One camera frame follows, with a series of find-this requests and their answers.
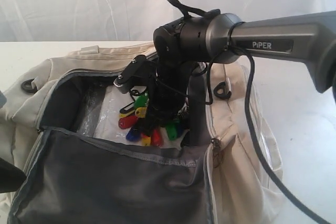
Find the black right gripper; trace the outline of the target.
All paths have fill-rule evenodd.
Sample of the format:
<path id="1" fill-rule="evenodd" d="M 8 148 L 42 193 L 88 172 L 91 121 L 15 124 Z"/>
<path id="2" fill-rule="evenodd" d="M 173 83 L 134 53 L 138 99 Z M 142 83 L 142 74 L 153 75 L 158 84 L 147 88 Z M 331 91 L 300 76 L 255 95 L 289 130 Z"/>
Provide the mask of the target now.
<path id="1" fill-rule="evenodd" d="M 174 67 L 157 64 L 149 105 L 158 118 L 172 119 L 182 108 L 193 68 L 192 61 Z"/>

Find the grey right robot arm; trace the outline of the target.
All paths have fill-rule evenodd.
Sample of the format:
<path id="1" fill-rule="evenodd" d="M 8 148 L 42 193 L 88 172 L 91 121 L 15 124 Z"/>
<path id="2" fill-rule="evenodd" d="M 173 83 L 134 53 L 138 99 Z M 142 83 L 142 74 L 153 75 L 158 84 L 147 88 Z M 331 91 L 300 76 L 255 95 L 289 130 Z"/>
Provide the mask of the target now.
<path id="1" fill-rule="evenodd" d="M 157 28 L 158 80 L 149 114 L 162 121 L 182 108 L 193 62 L 232 63 L 240 55 L 302 62 L 316 90 L 335 88 L 335 12 L 254 22 L 238 16 L 183 17 Z"/>

